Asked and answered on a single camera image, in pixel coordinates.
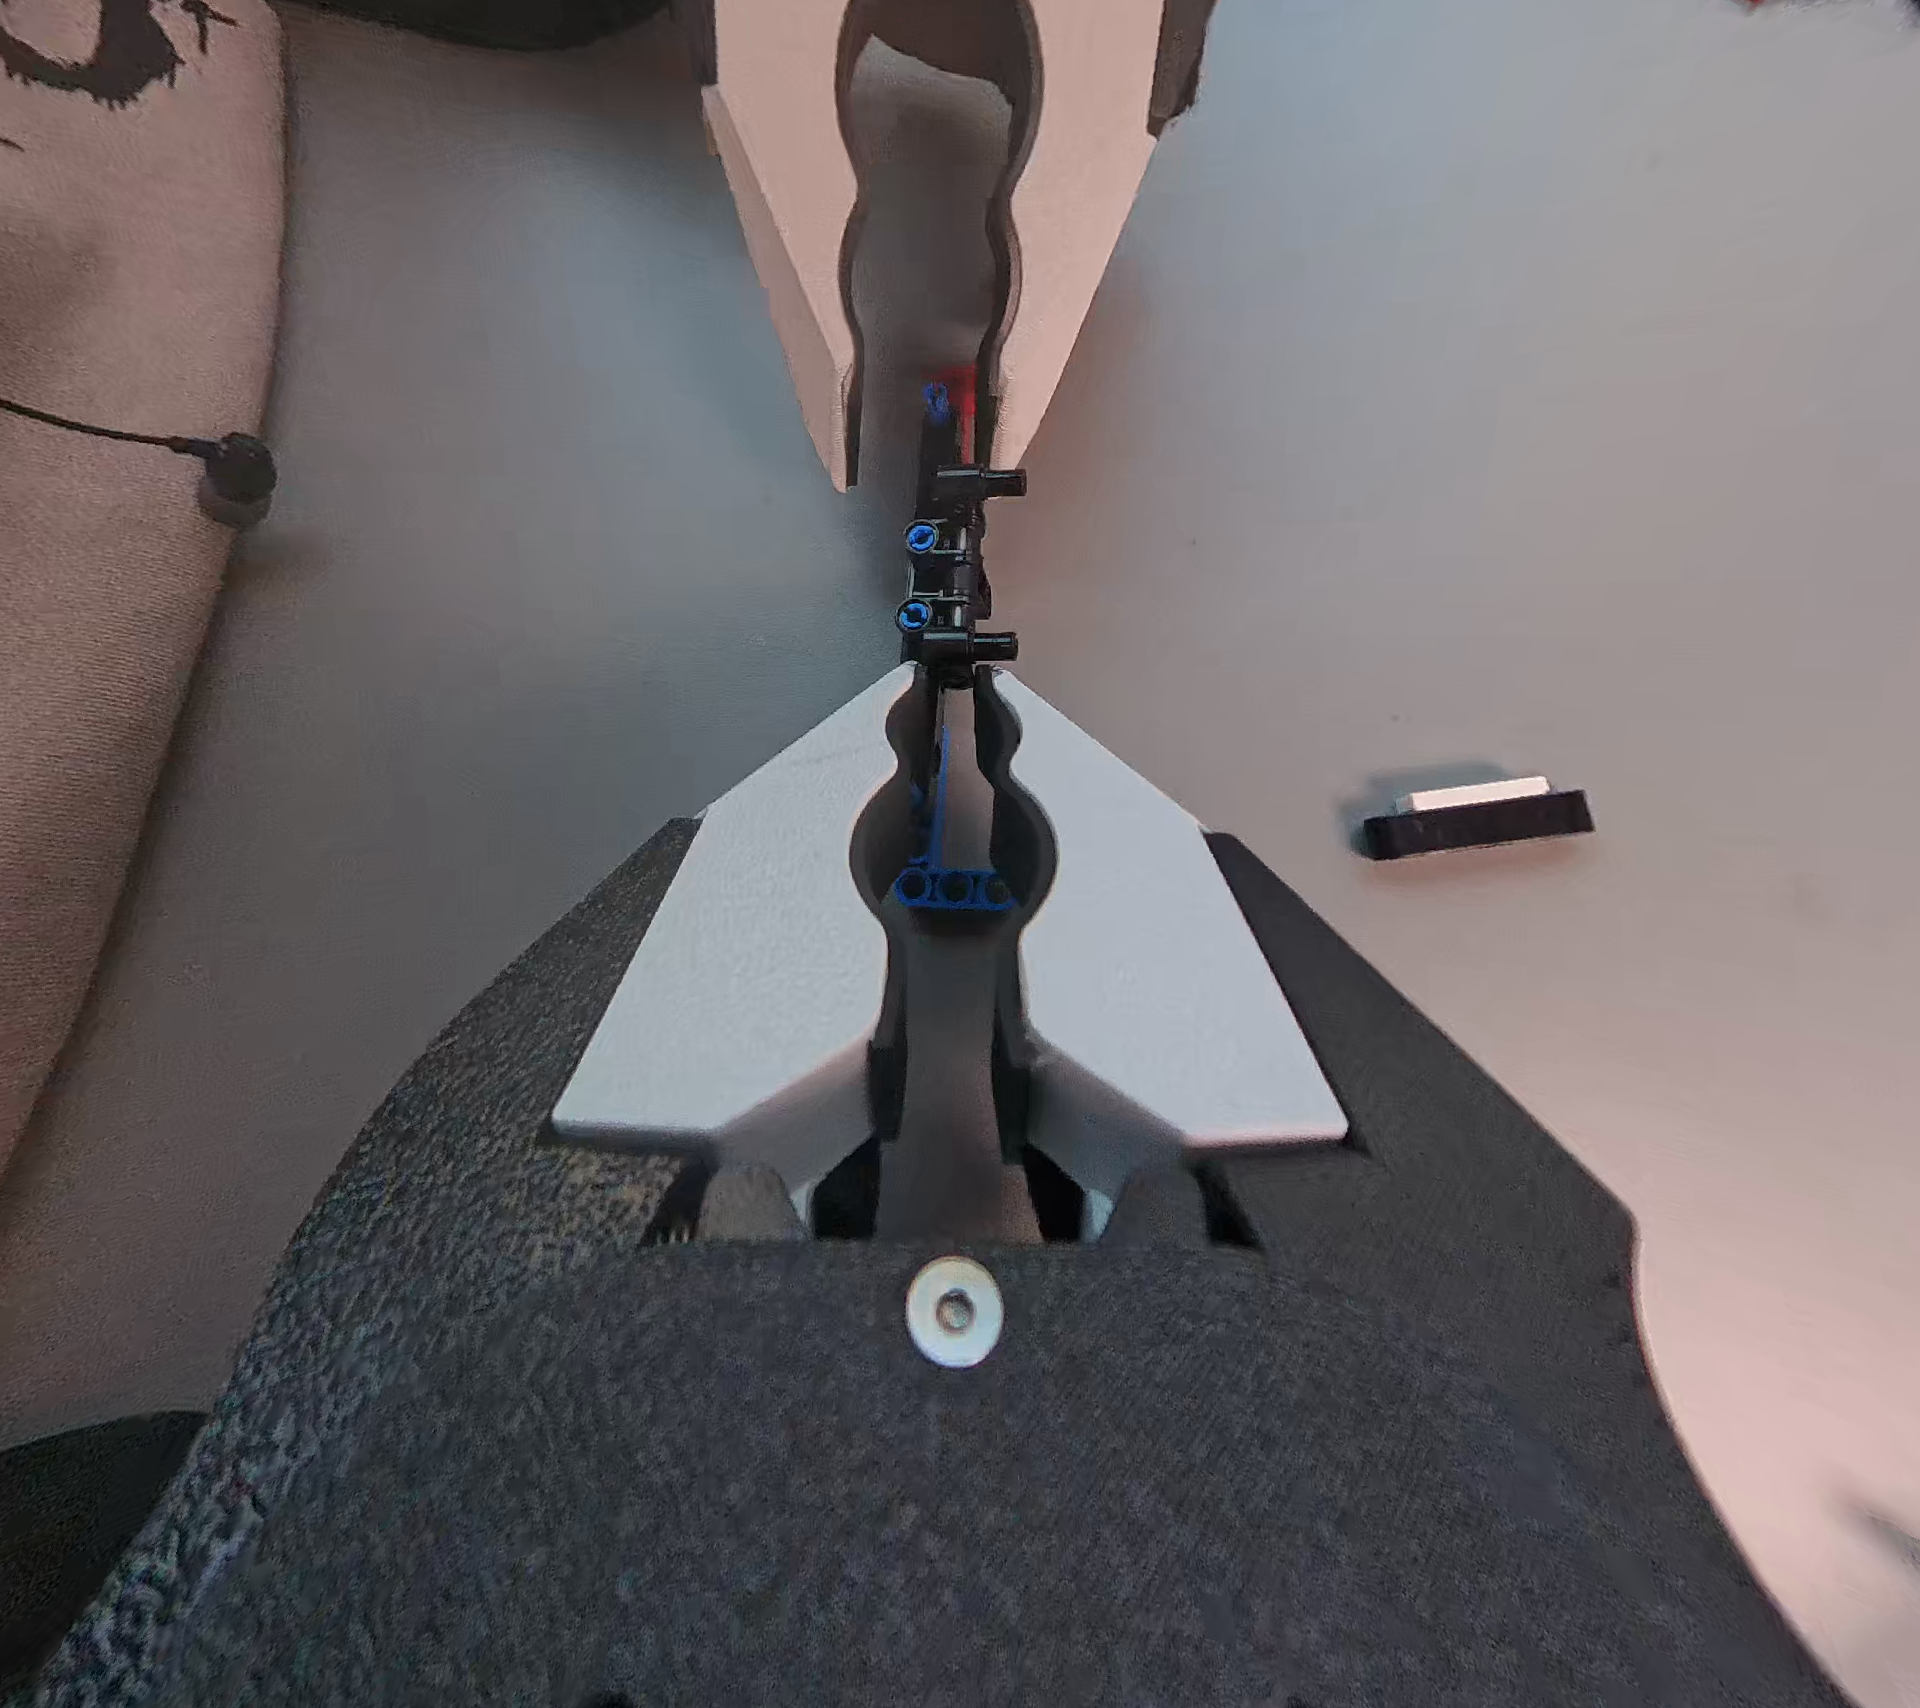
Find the black toy beam assembly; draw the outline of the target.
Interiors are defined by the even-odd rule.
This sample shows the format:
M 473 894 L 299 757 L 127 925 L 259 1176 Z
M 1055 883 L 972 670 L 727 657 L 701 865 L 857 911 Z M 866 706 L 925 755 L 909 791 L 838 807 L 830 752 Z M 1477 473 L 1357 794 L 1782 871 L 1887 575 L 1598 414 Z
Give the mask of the black toy beam assembly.
M 1023 468 L 999 468 L 980 455 L 975 370 L 935 370 L 921 390 L 915 514 L 904 528 L 907 589 L 893 616 L 918 706 L 906 761 L 909 846 L 892 898 L 912 913 L 997 919 L 1016 905 L 997 869 L 948 857 L 944 704 L 948 692 L 972 688 L 975 670 L 1018 657 L 1018 637 L 989 629 L 984 545 L 989 505 L 1026 493 Z

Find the small black white toy brick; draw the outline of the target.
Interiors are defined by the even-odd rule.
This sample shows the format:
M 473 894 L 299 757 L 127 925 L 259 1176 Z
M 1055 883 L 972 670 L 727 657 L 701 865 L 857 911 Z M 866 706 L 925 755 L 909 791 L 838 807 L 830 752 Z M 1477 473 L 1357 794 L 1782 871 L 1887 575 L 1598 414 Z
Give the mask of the small black white toy brick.
M 1499 775 L 1401 788 L 1356 827 L 1356 852 L 1375 865 L 1496 851 L 1596 833 L 1588 794 L 1545 775 Z

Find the grey desk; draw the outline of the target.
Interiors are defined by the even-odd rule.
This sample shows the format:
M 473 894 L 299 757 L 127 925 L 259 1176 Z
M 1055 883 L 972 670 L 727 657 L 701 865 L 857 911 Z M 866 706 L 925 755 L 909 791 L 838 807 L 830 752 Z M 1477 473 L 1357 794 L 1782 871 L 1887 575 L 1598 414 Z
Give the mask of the grey desk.
M 680 50 L 295 12 L 245 536 L 3 1190 L 3 1445 L 206 1408 L 438 1031 L 887 665 Z M 1633 1212 L 1699 1477 L 1915 1704 L 1915 8 L 1220 0 L 989 569 L 1019 674 Z M 1363 858 L 1401 788 L 1596 833 Z

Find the dark cloth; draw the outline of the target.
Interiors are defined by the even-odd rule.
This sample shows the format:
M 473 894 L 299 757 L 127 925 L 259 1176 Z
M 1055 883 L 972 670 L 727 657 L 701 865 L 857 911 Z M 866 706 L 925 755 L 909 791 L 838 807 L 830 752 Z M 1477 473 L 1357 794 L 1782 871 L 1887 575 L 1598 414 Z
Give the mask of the dark cloth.
M 202 1410 L 47 1433 L 2 1452 L 2 1686 L 36 1674 L 176 1479 Z

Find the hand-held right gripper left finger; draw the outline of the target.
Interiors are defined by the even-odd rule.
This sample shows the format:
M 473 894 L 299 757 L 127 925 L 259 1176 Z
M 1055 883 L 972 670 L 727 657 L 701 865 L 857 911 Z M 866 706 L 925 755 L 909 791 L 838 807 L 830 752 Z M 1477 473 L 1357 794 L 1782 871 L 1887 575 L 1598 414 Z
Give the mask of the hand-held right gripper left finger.
M 720 794 L 558 1096 L 564 1143 L 756 1167 L 806 1192 L 877 1135 L 887 934 L 855 831 L 899 775 L 899 665 Z

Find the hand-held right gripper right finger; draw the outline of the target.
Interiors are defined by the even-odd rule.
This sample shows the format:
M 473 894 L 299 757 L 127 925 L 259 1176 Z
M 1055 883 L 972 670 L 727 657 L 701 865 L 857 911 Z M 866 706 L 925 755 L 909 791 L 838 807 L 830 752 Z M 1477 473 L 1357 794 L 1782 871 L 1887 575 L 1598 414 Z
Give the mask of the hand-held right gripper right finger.
M 1116 1200 L 1139 1170 L 1349 1135 L 1203 825 L 1002 667 L 974 748 L 1006 883 L 989 1089 L 999 1157 Z

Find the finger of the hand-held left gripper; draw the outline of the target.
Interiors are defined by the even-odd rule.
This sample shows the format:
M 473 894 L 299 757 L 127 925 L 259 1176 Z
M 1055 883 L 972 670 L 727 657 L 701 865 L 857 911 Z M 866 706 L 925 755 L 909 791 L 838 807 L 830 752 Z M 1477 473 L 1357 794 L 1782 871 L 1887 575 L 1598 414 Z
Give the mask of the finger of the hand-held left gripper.
M 1166 0 L 1011 0 L 1019 90 L 992 197 L 994 313 L 980 347 L 987 465 L 1021 466 L 1065 375 L 1158 139 Z
M 830 485 L 857 474 L 859 184 L 845 129 L 857 0 L 711 0 L 706 126 L 799 419 Z

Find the black sweater drawstring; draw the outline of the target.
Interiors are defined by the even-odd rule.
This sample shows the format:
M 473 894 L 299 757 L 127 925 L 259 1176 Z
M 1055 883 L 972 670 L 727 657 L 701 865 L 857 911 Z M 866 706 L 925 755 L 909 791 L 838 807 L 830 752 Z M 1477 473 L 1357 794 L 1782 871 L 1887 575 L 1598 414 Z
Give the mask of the black sweater drawstring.
M 36 425 L 47 433 L 98 444 L 164 451 L 196 463 L 202 470 L 198 480 L 199 513 L 206 520 L 234 532 L 251 531 L 274 509 L 277 490 L 275 453 L 254 434 L 203 437 L 127 431 L 81 422 L 11 398 L 2 401 L 2 413 L 15 422 Z

